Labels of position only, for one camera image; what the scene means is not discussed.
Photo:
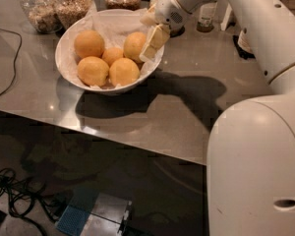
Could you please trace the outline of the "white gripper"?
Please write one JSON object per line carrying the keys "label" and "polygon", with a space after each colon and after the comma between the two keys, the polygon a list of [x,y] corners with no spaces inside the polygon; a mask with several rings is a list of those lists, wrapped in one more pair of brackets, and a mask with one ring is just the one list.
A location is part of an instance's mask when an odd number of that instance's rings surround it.
{"label": "white gripper", "polygon": [[140,18],[140,22],[151,27],[147,32],[147,40],[140,53],[144,62],[153,60],[157,51],[170,38],[170,31],[180,30],[191,14],[192,0],[157,0]]}

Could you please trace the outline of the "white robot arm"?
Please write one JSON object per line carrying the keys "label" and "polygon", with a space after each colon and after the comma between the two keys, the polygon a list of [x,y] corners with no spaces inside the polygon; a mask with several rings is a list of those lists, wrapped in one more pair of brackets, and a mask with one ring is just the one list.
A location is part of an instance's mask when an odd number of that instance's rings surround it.
{"label": "white robot arm", "polygon": [[[213,0],[156,0],[171,30]],[[280,0],[227,0],[272,93],[236,103],[210,132],[209,236],[295,236],[295,16]]]}

